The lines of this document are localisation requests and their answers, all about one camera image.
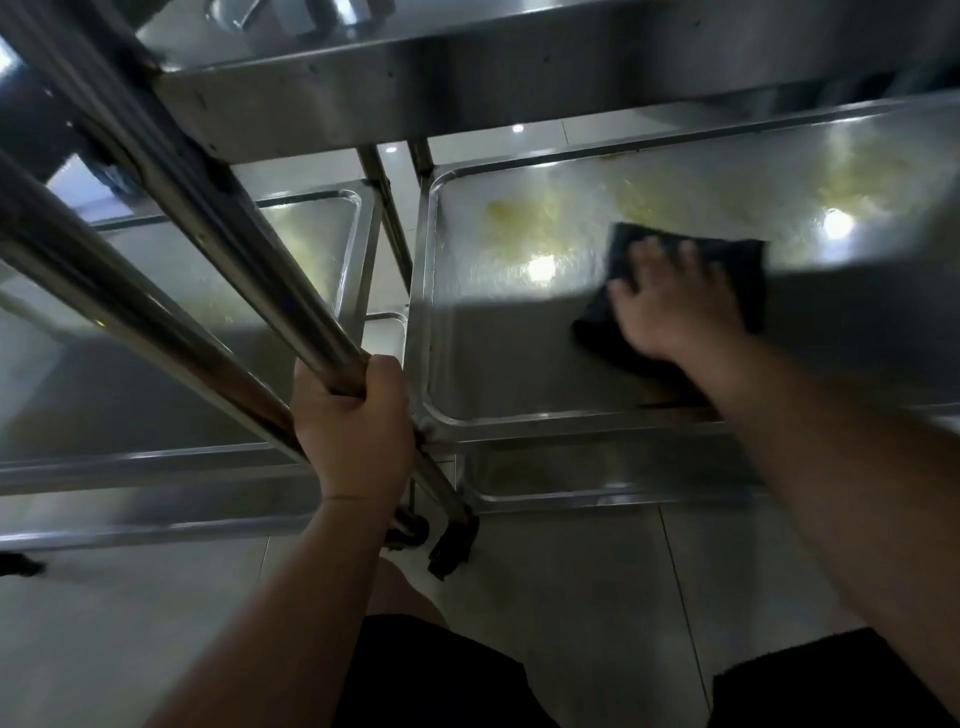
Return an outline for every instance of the leg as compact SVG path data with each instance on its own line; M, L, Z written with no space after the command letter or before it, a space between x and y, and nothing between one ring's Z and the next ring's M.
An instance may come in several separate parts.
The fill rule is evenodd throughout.
M403 571L384 558L377 561L367 603L367 616L371 615L410 615L449 629L436 605L410 586Z

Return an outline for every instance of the black shorts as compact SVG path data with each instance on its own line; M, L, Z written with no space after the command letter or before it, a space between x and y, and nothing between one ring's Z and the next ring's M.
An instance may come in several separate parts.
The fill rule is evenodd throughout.
M871 629L765 655L714 678L710 728L820 724L957 726ZM378 615L364 619L334 725L557 724L516 660L422 619Z

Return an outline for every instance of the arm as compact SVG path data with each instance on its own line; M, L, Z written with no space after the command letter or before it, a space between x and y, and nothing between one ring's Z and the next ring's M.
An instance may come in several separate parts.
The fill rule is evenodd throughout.
M722 270L696 248L631 250L641 292L611 298L639 351L713 401L833 583L960 717L960 438L832 391L743 331Z
M323 502L283 568L147 721L168 726L329 725L370 596L377 554L413 470L403 372L374 356L367 398L331 397L298 363L297 435Z

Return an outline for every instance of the right hand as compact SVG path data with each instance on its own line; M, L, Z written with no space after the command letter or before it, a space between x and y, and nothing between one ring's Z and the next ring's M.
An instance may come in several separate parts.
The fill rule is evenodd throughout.
M711 330L743 331L727 272L713 263L706 274L693 241L680 244L676 264L655 236L633 243L628 255L639 293L623 279L610 281L607 290L620 331L638 352L676 362Z

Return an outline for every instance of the tile grout line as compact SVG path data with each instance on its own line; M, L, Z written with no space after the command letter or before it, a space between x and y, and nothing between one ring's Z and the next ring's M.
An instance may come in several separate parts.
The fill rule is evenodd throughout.
M267 543L263 545L263 556L260 558L260 568L256 570L256 583L260 583L260 577L263 575L263 565L267 563L267 551L270 550L270 540L273 536L267 537Z
M693 648L693 661L697 664L697 674L700 676L700 690L704 693L704 701L707 703L707 710L710 710L710 699L707 695L707 683L704 682L704 671L700 667L700 655L697 653L697 641L693 639L693 629L690 627L690 615L686 611L686 601L684 600L684 587L680 583L680 574L677 572L677 562L673 558L673 547L670 545L670 536L666 532L666 521L663 519L663 509L657 506L657 513L660 515L660 527L663 529L663 539L666 541L666 551L670 554L670 568L673 569L673 578L677 582L677 594L680 595L680 606L684 610L684 622L686 622L686 634L690 636L690 646Z

